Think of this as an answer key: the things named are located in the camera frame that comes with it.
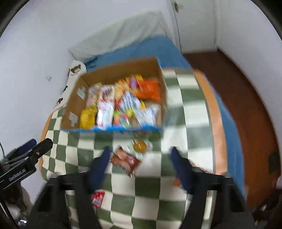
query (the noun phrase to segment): brown floor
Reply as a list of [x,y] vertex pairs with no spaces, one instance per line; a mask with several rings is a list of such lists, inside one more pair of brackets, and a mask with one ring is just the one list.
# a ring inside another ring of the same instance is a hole
[[272,181],[280,175],[280,171],[268,173],[268,156],[278,151],[268,113],[247,78],[221,51],[184,57],[206,74],[237,124],[245,159],[247,203],[253,208],[270,194]]

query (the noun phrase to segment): green and white checkered fabric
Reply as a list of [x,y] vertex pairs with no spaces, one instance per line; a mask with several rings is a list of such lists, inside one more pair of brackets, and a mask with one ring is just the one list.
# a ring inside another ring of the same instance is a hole
[[[152,151],[146,153],[128,177],[120,168],[108,164],[103,183],[105,196],[96,210],[103,228],[177,229],[187,211],[191,195],[173,186],[175,170],[169,149],[176,146],[183,157],[213,172],[214,144],[205,97],[192,71],[163,70],[168,91],[168,114],[162,138],[151,139]],[[105,146],[127,149],[131,139],[98,140],[93,134],[68,134],[59,130],[64,109],[53,113],[46,138],[53,148],[43,156],[42,175],[48,180],[53,172],[61,174],[85,170]],[[202,228],[210,224],[213,193],[207,197]],[[79,227],[72,191],[66,193],[71,223]]]

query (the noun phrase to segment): blue fabric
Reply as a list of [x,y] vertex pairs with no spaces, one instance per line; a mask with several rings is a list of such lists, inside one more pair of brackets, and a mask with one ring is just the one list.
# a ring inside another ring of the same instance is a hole
[[[162,68],[191,68],[177,47],[167,37],[148,38],[125,48],[89,58],[84,64],[87,71],[132,58],[157,57]],[[222,116],[227,144],[228,172],[231,173],[244,196],[244,160],[236,124],[217,93],[216,99]]]

